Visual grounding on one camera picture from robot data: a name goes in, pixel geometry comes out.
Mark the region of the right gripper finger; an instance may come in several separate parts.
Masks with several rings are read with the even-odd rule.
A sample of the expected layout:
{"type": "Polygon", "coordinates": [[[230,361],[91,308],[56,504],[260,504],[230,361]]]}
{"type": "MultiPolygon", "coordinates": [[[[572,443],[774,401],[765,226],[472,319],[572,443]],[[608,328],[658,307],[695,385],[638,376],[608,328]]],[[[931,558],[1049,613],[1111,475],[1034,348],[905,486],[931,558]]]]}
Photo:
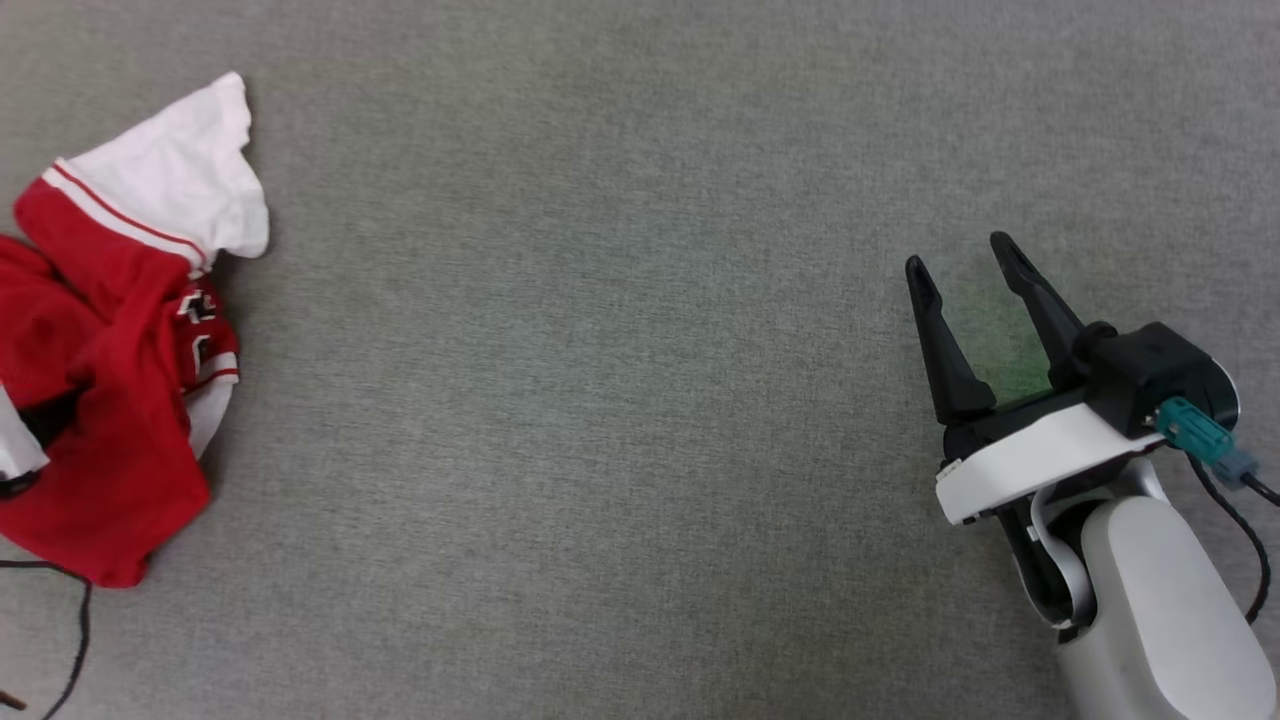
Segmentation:
{"type": "Polygon", "coordinates": [[[995,410],[992,388],[980,380],[943,315],[943,299],[923,259],[905,263],[908,292],[937,421],[954,427],[995,410]]]}
{"type": "Polygon", "coordinates": [[[1080,384],[1085,377],[1085,366],[1075,355],[1074,347],[1084,324],[1010,234],[993,232],[989,246],[1006,286],[1023,301],[1036,328],[1050,363],[1050,386],[1056,391],[1065,391],[1080,384]]]}

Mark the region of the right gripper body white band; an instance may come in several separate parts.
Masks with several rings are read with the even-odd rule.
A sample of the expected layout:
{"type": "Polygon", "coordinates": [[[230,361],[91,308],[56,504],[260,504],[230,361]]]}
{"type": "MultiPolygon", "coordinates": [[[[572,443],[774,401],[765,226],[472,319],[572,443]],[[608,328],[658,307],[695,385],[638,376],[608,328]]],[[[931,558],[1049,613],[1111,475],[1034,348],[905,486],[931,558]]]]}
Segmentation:
{"type": "Polygon", "coordinates": [[[934,495],[952,525],[973,521],[1037,489],[1117,457],[1164,445],[1157,432],[1130,438],[1087,402],[1083,388],[1046,391],[943,423],[934,495]]]}

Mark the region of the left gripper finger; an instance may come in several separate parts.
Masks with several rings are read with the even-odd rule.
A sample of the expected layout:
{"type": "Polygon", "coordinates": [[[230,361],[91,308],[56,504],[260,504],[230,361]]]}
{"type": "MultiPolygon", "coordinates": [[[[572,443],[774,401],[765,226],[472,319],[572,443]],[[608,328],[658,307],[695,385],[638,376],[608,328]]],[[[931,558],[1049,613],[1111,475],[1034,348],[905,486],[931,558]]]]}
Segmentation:
{"type": "Polygon", "coordinates": [[[20,420],[41,448],[47,448],[74,421],[81,392],[65,392],[20,409],[20,420]]]}

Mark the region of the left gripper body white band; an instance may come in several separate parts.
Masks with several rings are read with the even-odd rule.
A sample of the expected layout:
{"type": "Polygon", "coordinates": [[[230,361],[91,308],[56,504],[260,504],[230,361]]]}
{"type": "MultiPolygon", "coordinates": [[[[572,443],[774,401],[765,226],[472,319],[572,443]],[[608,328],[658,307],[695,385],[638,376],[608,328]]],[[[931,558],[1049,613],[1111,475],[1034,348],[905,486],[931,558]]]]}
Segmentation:
{"type": "Polygon", "coordinates": [[[47,464],[41,443],[0,386],[0,498],[26,492],[47,464]]]}

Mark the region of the red and white jersey garment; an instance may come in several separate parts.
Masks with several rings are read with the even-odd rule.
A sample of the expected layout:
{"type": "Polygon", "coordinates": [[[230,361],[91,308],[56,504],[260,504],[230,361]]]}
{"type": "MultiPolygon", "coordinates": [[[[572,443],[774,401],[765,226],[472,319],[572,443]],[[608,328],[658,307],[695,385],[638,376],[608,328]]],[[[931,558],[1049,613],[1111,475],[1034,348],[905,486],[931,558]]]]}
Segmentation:
{"type": "Polygon", "coordinates": [[[140,584],[209,505],[200,459],[241,377],[212,269],[270,233],[251,127],[227,73],[55,159],[0,234],[0,386],[19,413],[82,393],[38,479],[0,498],[0,537],[92,585],[140,584]]]}

